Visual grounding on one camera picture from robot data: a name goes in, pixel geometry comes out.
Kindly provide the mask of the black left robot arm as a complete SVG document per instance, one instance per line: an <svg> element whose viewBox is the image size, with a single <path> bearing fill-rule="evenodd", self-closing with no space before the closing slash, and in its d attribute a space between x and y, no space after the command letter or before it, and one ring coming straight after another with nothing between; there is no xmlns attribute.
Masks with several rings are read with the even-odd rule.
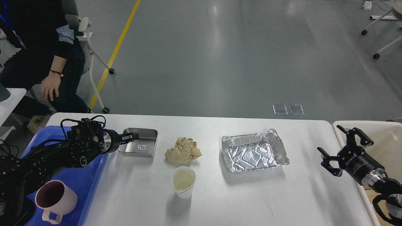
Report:
<svg viewBox="0 0 402 226"><path fill-rule="evenodd" d="M105 129L96 117L75 120L64 140L48 139L33 147L24 158L1 157L0 193L4 209L1 225L23 226L34 213L26 196L39 190L66 168L82 168L101 154L113 153L120 145L139 140L138 133L118 134Z"/></svg>

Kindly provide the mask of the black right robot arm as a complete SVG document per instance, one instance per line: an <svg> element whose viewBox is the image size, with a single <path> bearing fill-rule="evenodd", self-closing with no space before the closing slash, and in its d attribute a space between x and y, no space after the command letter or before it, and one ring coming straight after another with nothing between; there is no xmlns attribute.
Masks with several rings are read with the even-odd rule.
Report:
<svg viewBox="0 0 402 226"><path fill-rule="evenodd" d="M346 135L346 145L336 156L317 147L323 155L321 165L334 176L341 176L346 171L359 185L373 189L378 193L372 201L376 213L384 221L400 226L402 186L365 151L365 147L374 144L373 140L357 127L349 129L337 125L337 128Z"/></svg>

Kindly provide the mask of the person's left hand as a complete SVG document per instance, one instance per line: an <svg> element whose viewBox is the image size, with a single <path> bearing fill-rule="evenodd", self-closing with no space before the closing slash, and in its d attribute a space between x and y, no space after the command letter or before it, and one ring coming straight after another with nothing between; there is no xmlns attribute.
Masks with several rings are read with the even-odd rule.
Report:
<svg viewBox="0 0 402 226"><path fill-rule="evenodd" d="M58 73L49 73L41 82L40 97L47 101L54 101L59 97L59 86L61 83L61 75Z"/></svg>

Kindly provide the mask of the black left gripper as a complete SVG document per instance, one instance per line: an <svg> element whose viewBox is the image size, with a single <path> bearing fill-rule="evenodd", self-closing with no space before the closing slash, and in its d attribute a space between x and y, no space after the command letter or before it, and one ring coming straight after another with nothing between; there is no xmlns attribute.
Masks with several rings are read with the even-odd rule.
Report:
<svg viewBox="0 0 402 226"><path fill-rule="evenodd" d="M118 134L115 130L102 130L102 132L104 148L100 154L113 153L120 145L140 140L137 132L128 132L125 134Z"/></svg>

